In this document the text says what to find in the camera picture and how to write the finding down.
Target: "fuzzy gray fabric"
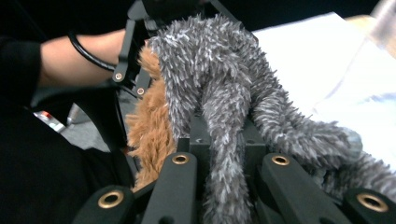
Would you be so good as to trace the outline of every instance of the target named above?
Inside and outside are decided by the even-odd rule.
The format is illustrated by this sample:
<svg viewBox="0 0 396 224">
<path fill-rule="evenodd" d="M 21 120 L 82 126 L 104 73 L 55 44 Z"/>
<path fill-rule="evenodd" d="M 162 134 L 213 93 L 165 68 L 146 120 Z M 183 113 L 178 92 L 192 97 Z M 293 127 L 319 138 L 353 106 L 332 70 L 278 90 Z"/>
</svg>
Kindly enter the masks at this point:
<svg viewBox="0 0 396 224">
<path fill-rule="evenodd" d="M 361 153 L 358 134 L 298 113 L 253 35 L 240 27 L 222 16 L 189 18 L 149 41 L 160 59 L 175 139 L 189 137 L 196 110 L 212 137 L 204 223 L 251 222 L 240 134 L 248 114 L 269 148 L 309 167 L 327 192 L 342 197 L 348 188 L 368 187 L 395 201 L 395 174 Z"/>
</svg>

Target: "white paper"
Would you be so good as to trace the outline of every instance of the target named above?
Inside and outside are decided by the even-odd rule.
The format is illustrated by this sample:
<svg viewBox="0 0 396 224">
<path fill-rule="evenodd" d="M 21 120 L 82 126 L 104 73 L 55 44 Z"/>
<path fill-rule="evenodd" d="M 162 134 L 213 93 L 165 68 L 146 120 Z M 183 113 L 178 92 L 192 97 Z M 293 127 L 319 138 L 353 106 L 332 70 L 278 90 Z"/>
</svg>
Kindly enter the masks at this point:
<svg viewBox="0 0 396 224">
<path fill-rule="evenodd" d="M 396 60 L 335 13 L 254 32 L 290 99 L 396 170 Z"/>
</svg>

